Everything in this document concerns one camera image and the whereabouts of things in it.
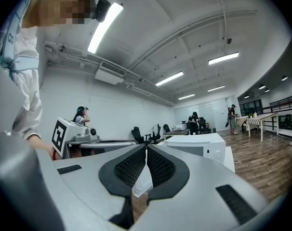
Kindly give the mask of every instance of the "wooden floor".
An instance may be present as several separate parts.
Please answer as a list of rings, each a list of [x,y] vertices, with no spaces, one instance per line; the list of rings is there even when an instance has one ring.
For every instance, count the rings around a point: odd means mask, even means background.
[[[258,189],[269,201],[288,191],[292,184],[292,139],[264,132],[260,142],[260,131],[231,135],[218,132],[231,146],[235,173]],[[132,196],[134,220],[146,210],[147,194],[140,198]]]

